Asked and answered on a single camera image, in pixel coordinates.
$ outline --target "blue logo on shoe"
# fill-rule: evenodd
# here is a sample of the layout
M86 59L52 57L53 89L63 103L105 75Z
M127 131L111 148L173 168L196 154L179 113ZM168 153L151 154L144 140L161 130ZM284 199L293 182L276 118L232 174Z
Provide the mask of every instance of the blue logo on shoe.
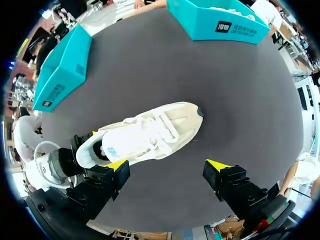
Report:
M116 150L113 147L108 147L108 152L111 154L112 157L119 158Z

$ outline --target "round platform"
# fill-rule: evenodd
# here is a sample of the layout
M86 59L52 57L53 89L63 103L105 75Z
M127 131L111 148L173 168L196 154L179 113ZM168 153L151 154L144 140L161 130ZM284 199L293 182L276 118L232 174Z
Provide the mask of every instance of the round platform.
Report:
M44 138L69 148L75 134L180 101L204 111L198 134L167 158L131 166L98 224L172 232L218 221L232 211L202 177L206 159L240 165L270 188L302 148L299 96L272 40L191 41L166 9L94 36L86 82L43 114Z

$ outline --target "black logo on box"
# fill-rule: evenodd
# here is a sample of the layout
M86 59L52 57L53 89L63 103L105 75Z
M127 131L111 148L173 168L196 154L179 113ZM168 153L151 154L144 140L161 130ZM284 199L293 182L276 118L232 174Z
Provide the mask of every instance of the black logo on box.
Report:
M79 64L76 65L75 71L78 74L85 75L85 68Z
M50 102L50 101L44 101L44 102L42 103L42 106L50 107L51 104L52 104L52 102Z
M226 34L227 32L229 32L231 25L232 23L229 21L219 21L218 25L216 26L215 32Z

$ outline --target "teal shoe box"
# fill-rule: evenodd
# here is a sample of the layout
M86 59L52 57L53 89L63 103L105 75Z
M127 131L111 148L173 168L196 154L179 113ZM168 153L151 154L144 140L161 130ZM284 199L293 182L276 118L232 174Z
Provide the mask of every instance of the teal shoe box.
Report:
M235 9L243 16L227 11ZM167 0L169 12L193 41L230 40L259 44L270 28L247 6L237 0ZM255 20L245 16L253 15Z
M36 85L33 109L52 112L86 81L92 37L80 26L71 30L44 61Z

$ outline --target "white sneaker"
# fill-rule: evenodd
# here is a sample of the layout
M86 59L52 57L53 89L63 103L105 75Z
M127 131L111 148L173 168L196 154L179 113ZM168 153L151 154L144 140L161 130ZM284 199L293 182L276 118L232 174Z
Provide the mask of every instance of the white sneaker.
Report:
M128 159L129 164L133 165L149 159L163 159L175 153L194 138L202 121L203 114L198 106L176 102L107 125L98 130L98 136L91 138L102 138L102 149L112 163ZM91 138L87 142L97 142ZM87 157L80 156L83 145L76 152L80 166L91 168L96 164L107 164L94 158L89 160L88 154Z

